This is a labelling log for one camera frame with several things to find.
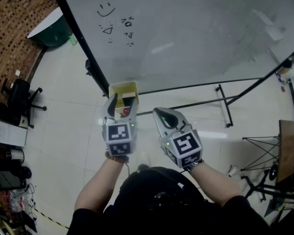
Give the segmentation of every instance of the person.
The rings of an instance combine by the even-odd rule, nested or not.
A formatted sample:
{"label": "person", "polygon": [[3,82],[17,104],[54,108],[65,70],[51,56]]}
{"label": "person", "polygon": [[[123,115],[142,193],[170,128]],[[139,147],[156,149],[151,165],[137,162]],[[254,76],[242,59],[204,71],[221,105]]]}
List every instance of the person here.
{"label": "person", "polygon": [[106,208],[128,157],[109,157],[80,192],[68,235],[100,231],[193,233],[265,232],[264,219],[230,177],[203,160],[189,171],[202,191],[182,173],[141,164],[120,188],[114,205]]}

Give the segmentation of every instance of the smiley face drawing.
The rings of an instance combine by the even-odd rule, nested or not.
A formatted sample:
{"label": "smiley face drawing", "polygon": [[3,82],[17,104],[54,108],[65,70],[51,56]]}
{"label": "smiley face drawing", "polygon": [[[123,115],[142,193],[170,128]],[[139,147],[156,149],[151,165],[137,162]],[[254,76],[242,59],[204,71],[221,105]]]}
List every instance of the smiley face drawing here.
{"label": "smiley face drawing", "polygon": [[109,15],[115,10],[115,8],[111,10],[110,3],[107,3],[107,5],[108,5],[108,6],[105,6],[105,7],[103,8],[103,6],[100,4],[101,12],[97,11],[97,13],[98,13],[101,17],[109,16]]}

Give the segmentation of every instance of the red object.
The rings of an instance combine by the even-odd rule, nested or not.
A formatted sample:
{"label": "red object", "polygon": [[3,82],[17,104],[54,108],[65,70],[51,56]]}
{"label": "red object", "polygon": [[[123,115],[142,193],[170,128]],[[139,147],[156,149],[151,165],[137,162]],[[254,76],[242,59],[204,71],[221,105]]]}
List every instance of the red object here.
{"label": "red object", "polygon": [[124,115],[128,115],[128,113],[129,113],[129,110],[128,110],[128,108],[125,108],[124,110],[123,110],[123,113],[124,113]]}

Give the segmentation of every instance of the person's arm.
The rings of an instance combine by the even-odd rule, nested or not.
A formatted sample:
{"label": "person's arm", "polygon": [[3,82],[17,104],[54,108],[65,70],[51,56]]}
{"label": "person's arm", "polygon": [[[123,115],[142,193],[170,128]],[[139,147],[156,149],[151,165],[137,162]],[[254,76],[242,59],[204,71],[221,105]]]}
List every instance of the person's arm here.
{"label": "person's arm", "polygon": [[221,207],[231,198],[243,195],[238,183],[211,168],[205,162],[198,164],[190,174],[203,192]]}
{"label": "person's arm", "polygon": [[103,213],[112,196],[122,168],[123,163],[106,159],[99,171],[78,195],[74,211],[77,209],[90,209],[98,214]]}

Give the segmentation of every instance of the tiled floor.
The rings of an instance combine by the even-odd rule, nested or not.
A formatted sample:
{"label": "tiled floor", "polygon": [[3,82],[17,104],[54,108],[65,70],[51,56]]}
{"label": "tiled floor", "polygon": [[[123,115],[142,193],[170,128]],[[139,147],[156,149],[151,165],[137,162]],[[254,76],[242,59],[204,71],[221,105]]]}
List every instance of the tiled floor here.
{"label": "tiled floor", "polygon": [[[25,162],[33,172],[30,181],[35,185],[34,199],[38,210],[66,226],[70,225],[79,192],[104,161],[100,113],[105,98],[92,77],[86,75],[85,61],[81,47],[73,47],[67,42],[46,52],[31,83],[33,90],[37,87],[44,90],[36,103],[48,107],[46,112],[34,110],[32,123],[35,128],[28,130],[24,149]],[[222,86],[225,94],[230,96],[252,83],[243,81]],[[214,87],[209,85],[142,95],[139,111],[220,97]],[[180,110],[200,131],[204,160],[223,173],[227,173],[231,165],[243,168],[262,155],[260,149],[243,141],[242,137],[277,135],[279,119],[294,120],[289,88],[286,87],[283,93],[275,77],[233,103],[230,110],[234,121],[231,128],[225,128],[227,116],[220,102]],[[152,115],[138,117],[138,125],[137,152],[130,156],[130,171],[137,168],[140,151],[148,152],[154,166],[178,169],[158,147],[159,135]],[[257,170],[247,174],[257,181],[262,176],[261,172]],[[126,178],[127,168],[124,167],[110,203],[113,203]],[[240,180],[239,175],[233,178],[247,192],[245,181]],[[260,203],[257,193],[249,201],[263,216],[268,201]],[[66,234],[65,228],[39,214],[37,216],[38,234]]]}

